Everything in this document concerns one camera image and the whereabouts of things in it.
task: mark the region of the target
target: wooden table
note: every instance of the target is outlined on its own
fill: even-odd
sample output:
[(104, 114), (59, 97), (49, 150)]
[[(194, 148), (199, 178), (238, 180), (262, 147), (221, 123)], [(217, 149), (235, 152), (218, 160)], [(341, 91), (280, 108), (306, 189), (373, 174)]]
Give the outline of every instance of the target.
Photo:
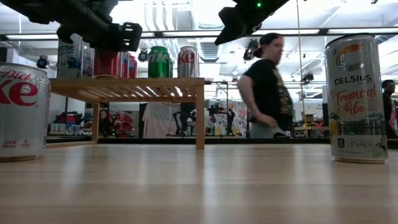
[(366, 165), (324, 144), (95, 144), (0, 163), (1, 224), (388, 224), (397, 211), (397, 151)]
[[(109, 102), (195, 102), (205, 108), (204, 78), (136, 78), (99, 80), (52, 80), (52, 93), (81, 100), (93, 105), (93, 125), (90, 142), (48, 144), (47, 148), (96, 144), (100, 103)], [(197, 110), (195, 124), (196, 147), (205, 148), (205, 112)]]

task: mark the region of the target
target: cable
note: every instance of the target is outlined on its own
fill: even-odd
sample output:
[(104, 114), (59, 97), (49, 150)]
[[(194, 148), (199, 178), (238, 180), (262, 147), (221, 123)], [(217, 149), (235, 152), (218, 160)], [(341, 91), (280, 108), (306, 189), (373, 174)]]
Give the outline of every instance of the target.
[[(303, 67), (302, 59), (301, 59), (301, 33), (300, 33), (300, 13), (299, 13), (299, 0), (296, 0), (297, 3), (297, 29), (298, 29), (298, 51), (300, 52), (300, 68)], [(300, 69), (301, 80), (303, 80), (303, 70)], [(304, 87), (303, 83), (301, 84), (301, 95), (303, 101), (303, 117), (304, 117), (304, 125), (305, 125), (305, 137), (308, 138), (308, 129), (307, 129), (307, 117), (305, 115), (305, 105), (304, 105)]]

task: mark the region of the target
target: shelving unit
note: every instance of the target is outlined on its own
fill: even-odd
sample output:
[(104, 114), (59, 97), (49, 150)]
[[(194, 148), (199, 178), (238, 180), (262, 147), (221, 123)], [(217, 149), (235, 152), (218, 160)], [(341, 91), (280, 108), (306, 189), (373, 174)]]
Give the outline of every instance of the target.
[[(98, 142), (100, 103), (109, 102), (195, 102), (205, 107), (204, 78), (137, 78), (99, 80), (52, 80), (52, 93), (85, 101), (93, 105), (93, 125), (90, 142), (48, 144), (47, 147), (67, 147)], [(205, 113), (197, 110), (196, 148), (205, 148)]]

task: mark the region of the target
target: sprite can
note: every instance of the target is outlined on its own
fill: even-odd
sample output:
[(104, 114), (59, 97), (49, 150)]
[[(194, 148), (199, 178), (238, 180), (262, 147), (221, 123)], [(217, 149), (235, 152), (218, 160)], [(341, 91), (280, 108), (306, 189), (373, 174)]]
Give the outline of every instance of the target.
[(170, 54), (165, 47), (152, 47), (148, 55), (148, 78), (170, 78)]

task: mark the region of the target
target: fluorescent light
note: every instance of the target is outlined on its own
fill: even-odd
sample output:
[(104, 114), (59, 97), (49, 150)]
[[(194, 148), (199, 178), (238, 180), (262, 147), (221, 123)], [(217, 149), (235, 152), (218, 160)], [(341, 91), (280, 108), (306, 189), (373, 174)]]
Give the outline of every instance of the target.
[(141, 37), (155, 37), (155, 34), (153, 32), (143, 32)]
[(182, 32), (164, 32), (164, 37), (205, 37), (218, 36), (221, 31), (205, 30), (205, 31), (182, 31)]
[(9, 40), (58, 40), (57, 34), (15, 34), (6, 35)]
[(363, 28), (363, 29), (330, 29), (328, 34), (358, 34), (358, 33), (371, 33), (371, 34), (385, 34), (396, 33), (398, 28)]
[[(298, 29), (287, 29), (287, 30), (259, 30), (254, 35), (265, 35), (270, 32), (275, 32), (282, 35), (298, 35)], [(300, 29), (300, 34), (317, 34), (319, 33), (319, 29)]]

